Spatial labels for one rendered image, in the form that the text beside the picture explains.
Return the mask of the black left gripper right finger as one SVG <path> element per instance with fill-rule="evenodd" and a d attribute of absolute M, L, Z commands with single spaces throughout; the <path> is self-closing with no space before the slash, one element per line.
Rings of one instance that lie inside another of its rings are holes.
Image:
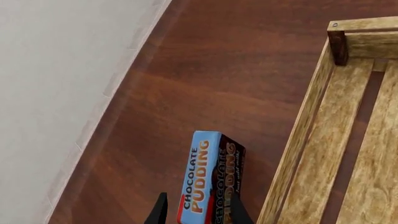
<path fill-rule="evenodd" d="M 238 194 L 232 194 L 231 196 L 230 217 L 232 224 L 254 224 Z"/>

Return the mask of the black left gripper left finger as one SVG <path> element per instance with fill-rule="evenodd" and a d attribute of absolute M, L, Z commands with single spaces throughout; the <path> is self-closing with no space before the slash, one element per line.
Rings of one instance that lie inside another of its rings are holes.
<path fill-rule="evenodd" d="M 168 212 L 167 193 L 161 192 L 144 224 L 165 224 Z"/>

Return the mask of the chocolate pudding box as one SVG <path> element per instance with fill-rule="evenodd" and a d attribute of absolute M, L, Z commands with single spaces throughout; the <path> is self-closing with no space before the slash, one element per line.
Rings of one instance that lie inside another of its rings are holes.
<path fill-rule="evenodd" d="M 246 149 L 217 131 L 192 137 L 178 224 L 233 224 L 231 198 L 242 186 Z"/>

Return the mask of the wooden slat tray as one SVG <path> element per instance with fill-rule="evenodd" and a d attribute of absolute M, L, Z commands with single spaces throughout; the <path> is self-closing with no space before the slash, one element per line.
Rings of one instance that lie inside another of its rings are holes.
<path fill-rule="evenodd" d="M 327 34 L 256 224 L 320 224 L 372 72 L 384 77 L 336 224 L 398 224 L 398 16 Z"/>

